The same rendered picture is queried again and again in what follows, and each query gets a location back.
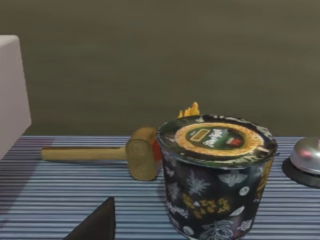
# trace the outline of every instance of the wooden handle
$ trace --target wooden handle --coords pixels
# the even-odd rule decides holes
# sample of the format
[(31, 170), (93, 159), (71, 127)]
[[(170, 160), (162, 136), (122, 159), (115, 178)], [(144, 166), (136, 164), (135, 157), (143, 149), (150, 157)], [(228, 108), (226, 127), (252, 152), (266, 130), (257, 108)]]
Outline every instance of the wooden handle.
[(47, 161), (127, 159), (125, 147), (44, 147), (41, 156)]

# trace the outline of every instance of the yellow object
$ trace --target yellow object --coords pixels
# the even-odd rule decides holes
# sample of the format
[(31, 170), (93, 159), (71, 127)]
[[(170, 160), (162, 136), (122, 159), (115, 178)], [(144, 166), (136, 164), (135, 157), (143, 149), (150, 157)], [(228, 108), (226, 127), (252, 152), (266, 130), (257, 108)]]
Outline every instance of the yellow object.
[(178, 119), (188, 116), (200, 115), (199, 105), (197, 102), (194, 102), (191, 107), (188, 107), (186, 110), (180, 110)]

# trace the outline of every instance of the container lid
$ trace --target container lid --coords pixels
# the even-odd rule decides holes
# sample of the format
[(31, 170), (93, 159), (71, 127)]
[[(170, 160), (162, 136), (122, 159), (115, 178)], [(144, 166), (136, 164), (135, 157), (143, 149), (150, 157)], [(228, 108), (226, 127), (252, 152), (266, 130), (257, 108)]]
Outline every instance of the container lid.
[(212, 168), (262, 163), (277, 151), (267, 128), (232, 116), (181, 117), (164, 123), (156, 138), (177, 160)]

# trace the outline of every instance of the striped tablecloth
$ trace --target striped tablecloth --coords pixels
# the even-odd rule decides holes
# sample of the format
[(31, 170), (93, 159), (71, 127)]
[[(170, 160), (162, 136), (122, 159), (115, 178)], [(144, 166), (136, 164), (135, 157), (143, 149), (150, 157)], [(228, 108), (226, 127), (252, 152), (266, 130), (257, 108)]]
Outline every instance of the striped tablecloth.
[[(281, 170), (299, 137), (278, 137), (260, 208), (245, 240), (320, 240), (320, 190)], [(23, 136), (0, 161), (0, 240), (61, 240), (107, 197), (115, 197), (116, 240), (183, 240), (161, 199), (163, 175), (131, 179), (122, 161), (42, 161), (44, 146), (121, 146), (119, 136)]]

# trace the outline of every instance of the black bell base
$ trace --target black bell base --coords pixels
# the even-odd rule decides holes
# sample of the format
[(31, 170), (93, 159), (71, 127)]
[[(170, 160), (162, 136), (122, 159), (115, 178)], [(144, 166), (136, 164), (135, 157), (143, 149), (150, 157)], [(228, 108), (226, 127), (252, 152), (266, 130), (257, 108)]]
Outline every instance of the black bell base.
[(320, 175), (313, 175), (296, 168), (287, 158), (282, 163), (282, 171), (291, 180), (310, 188), (320, 189)]

